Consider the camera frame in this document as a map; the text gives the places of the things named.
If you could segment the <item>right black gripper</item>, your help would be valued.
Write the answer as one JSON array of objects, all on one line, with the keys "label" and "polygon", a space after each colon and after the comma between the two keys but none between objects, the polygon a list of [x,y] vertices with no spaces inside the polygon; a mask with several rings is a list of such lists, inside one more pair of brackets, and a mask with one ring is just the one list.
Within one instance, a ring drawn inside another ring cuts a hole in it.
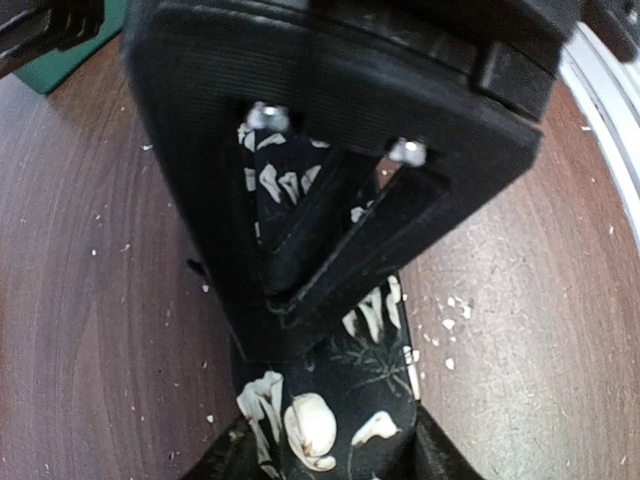
[{"label": "right black gripper", "polygon": [[621,62],[639,52],[636,1],[302,1],[314,14],[405,42],[446,35],[445,64],[472,90],[532,121],[542,118],[561,50],[584,23]]}]

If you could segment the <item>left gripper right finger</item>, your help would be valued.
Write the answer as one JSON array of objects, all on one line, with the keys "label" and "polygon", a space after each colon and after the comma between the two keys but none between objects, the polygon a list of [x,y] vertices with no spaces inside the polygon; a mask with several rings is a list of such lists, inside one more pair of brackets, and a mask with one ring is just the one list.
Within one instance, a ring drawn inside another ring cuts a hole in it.
[{"label": "left gripper right finger", "polygon": [[416,410],[413,478],[482,480],[423,405]]}]

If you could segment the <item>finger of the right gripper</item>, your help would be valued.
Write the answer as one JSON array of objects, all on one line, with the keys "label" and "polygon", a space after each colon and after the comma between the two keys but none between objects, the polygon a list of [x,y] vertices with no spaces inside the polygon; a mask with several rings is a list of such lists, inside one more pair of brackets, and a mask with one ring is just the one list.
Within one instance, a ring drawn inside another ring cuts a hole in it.
[{"label": "finger of the right gripper", "polygon": [[[527,171],[539,122],[405,42],[302,1],[135,1],[131,87],[238,349],[285,362]],[[256,240],[238,130],[330,153],[275,244]]]}]

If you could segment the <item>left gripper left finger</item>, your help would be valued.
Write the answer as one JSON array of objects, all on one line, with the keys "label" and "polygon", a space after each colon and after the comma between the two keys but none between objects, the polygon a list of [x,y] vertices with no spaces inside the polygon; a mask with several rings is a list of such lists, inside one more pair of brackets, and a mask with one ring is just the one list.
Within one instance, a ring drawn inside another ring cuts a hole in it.
[{"label": "left gripper left finger", "polygon": [[260,478],[255,435],[239,416],[213,442],[183,480],[251,480]]}]

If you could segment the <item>black white floral tie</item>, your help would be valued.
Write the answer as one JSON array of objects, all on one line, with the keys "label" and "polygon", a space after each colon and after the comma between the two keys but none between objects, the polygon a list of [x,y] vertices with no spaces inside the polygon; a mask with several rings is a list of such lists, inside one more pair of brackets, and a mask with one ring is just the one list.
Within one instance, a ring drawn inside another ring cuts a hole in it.
[{"label": "black white floral tie", "polygon": [[[257,243],[271,247],[326,163],[326,143],[241,125]],[[402,286],[388,276],[289,362],[232,356],[261,479],[403,479],[420,397]]]}]

